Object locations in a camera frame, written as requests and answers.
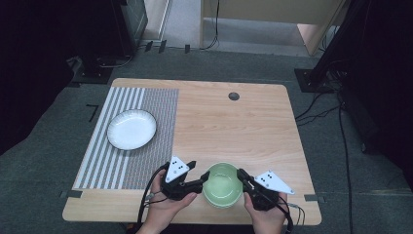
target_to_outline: person's right hand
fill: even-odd
[[[280,193],[280,197],[286,201],[285,193]],[[274,207],[267,212],[257,211],[254,209],[251,198],[246,192],[244,193],[244,206],[249,215],[251,215],[255,234],[279,234],[282,232],[285,215],[280,209]],[[286,205],[282,204],[280,206],[287,211]]]

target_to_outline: tabletop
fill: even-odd
[[[109,168],[108,165],[112,165],[114,169],[120,168],[119,175],[125,174],[125,182],[116,178],[115,172],[107,175],[98,171],[90,173],[90,170],[98,168],[90,166],[93,156],[104,154],[103,150],[98,148],[102,148],[105,142],[104,119],[108,115],[110,102],[113,103],[114,98],[124,103],[131,102],[128,98],[119,98],[120,93],[111,95],[111,92],[117,92],[119,89],[128,89],[125,91],[125,94],[129,92],[128,98],[133,97],[133,90],[137,94],[142,94],[143,91],[147,94],[155,94],[156,91],[162,94],[169,93],[168,97],[159,97],[161,100],[156,100],[162,102],[162,105],[152,108],[154,112],[159,112],[157,116],[163,115],[162,112],[169,113],[170,116],[163,118],[167,118],[165,123],[168,119],[172,122],[160,124],[165,128],[161,129],[165,134],[157,133],[161,138],[156,140],[161,143],[164,151],[158,154],[165,157],[150,163],[152,168],[135,161],[134,164],[140,165],[142,169],[125,166],[122,171],[123,165],[128,162],[116,162],[113,159],[123,154],[122,160],[129,159],[129,162],[133,162],[141,160],[152,150],[143,153],[143,150],[121,152],[111,149],[109,145],[105,146],[109,149],[104,151],[112,155],[109,159],[97,159],[95,156],[94,160],[101,161],[101,165],[106,165],[105,167]],[[230,94],[236,94],[238,99],[230,99]],[[151,108],[154,102],[152,100],[145,105],[138,100],[136,108],[140,104],[146,106],[145,108]],[[103,138],[101,143],[98,140],[99,133]],[[142,180],[139,173],[146,172],[146,177],[150,176],[155,169],[170,159],[171,154],[178,156],[185,163],[197,161],[196,167],[188,173],[186,181],[200,178],[210,166],[218,162],[231,163],[237,168],[243,168],[252,176],[259,176],[271,170],[295,191],[294,195],[288,195],[288,203],[296,204],[305,211],[305,225],[318,225],[321,222],[318,202],[307,199],[308,195],[314,196],[315,191],[285,86],[125,78],[116,79],[112,83],[73,185],[73,190],[83,192],[82,196],[67,199],[63,218],[72,221],[136,222],[143,185],[147,182],[145,179]],[[297,220],[298,210],[290,210],[293,220]],[[251,224],[251,220],[244,208],[244,197],[230,208],[219,209],[211,206],[203,195],[199,194],[189,207],[178,213],[172,223]]]

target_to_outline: floor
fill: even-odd
[[[194,49],[206,48],[213,42],[215,19],[204,19],[204,37],[202,40],[200,38],[201,1],[145,0],[145,4],[149,22],[143,43],[160,43],[167,40],[167,47],[184,48],[185,45],[190,45]],[[211,50],[293,57],[310,56],[294,23],[218,19],[217,30],[218,40]],[[331,40],[333,34],[334,28],[331,28],[326,35],[326,42]],[[321,56],[322,50],[314,55],[316,58]]]

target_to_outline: green bowl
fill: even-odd
[[[209,179],[203,186],[206,200],[217,208],[233,206],[243,194],[243,184],[237,178],[237,168],[228,163],[218,163],[208,170]]]

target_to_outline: person's left hand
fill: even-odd
[[[154,193],[155,196],[149,202],[162,201],[167,198],[165,194],[161,192],[161,179],[165,173],[166,170],[161,170],[155,176],[151,187],[151,193]],[[190,193],[180,201],[166,199],[163,202],[150,204],[146,220],[137,233],[160,233],[168,227],[176,214],[191,204],[196,197],[196,193]]]

